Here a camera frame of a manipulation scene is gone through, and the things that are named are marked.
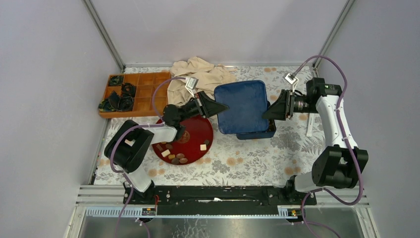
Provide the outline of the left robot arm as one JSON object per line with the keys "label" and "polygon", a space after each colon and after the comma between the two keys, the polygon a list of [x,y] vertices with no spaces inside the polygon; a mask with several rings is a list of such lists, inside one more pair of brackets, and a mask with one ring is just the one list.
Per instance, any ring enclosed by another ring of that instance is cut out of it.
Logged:
{"label": "left robot arm", "polygon": [[200,91],[182,106],[166,105],[159,124],[139,125],[133,120],[126,120],[104,150],[111,170],[125,177],[139,202],[151,202],[153,181],[141,167],[149,147],[158,142],[180,139],[185,131],[181,123],[187,119],[196,116],[209,118],[228,109],[226,104],[216,102]]}

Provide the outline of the navy box lid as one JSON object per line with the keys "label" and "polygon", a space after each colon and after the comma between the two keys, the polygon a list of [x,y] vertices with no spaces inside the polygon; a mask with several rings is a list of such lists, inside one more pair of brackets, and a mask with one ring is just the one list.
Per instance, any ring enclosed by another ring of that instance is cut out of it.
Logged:
{"label": "navy box lid", "polygon": [[261,80],[240,81],[219,85],[214,99],[228,109],[217,114],[222,134],[262,132],[269,128],[269,120],[262,115],[268,108],[265,83]]}

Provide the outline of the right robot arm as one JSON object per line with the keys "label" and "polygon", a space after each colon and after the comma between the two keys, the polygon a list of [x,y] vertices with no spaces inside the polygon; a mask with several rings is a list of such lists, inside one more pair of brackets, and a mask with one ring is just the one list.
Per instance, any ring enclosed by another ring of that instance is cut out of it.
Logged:
{"label": "right robot arm", "polygon": [[326,148],[315,160],[312,170],[291,179],[284,198],[297,204],[304,192],[321,188],[354,188],[368,162],[368,152],[359,148],[350,134],[339,85],[314,77],[306,83],[307,93],[282,90],[279,98],[263,113],[264,119],[286,120],[294,113],[319,114]]}

